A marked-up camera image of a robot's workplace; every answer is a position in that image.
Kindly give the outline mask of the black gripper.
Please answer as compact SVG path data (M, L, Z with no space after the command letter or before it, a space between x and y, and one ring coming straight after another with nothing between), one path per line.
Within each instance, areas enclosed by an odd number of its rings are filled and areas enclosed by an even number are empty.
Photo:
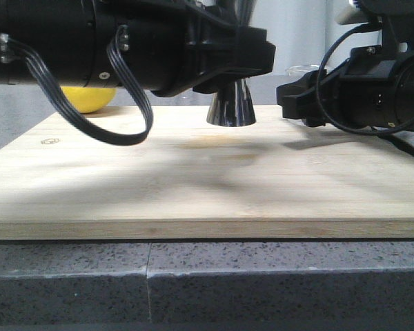
M275 45L267 31L250 26L255 1L216 1L204 6L182 1L186 31L181 67L169 86L154 89L158 97L173 97L188 89L212 94L239 79L272 71Z
M397 59L387 59L379 46L371 54L367 47L356 48L351 56L321 81L322 104L336 122L350 128L378 126L394 128L400 124L395 113L398 81ZM317 104L317 71L277 88L277 103L286 119L306 126L324 126L330 121Z

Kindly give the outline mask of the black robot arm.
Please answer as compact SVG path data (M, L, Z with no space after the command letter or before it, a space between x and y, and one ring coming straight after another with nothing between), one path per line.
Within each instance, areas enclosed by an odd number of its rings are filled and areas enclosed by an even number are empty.
M354 27L317 70L277 88L283 117L365 136L414 132L414 1L347 1L336 21ZM345 62L325 69L349 36L376 31L380 44L353 48Z
M120 25L128 28L123 58L140 86L158 97L214 93L273 68L266 31L239 24L229 3L0 1L0 34L35 49L63 86L120 85L106 53ZM33 82L21 61L0 62L0 84Z

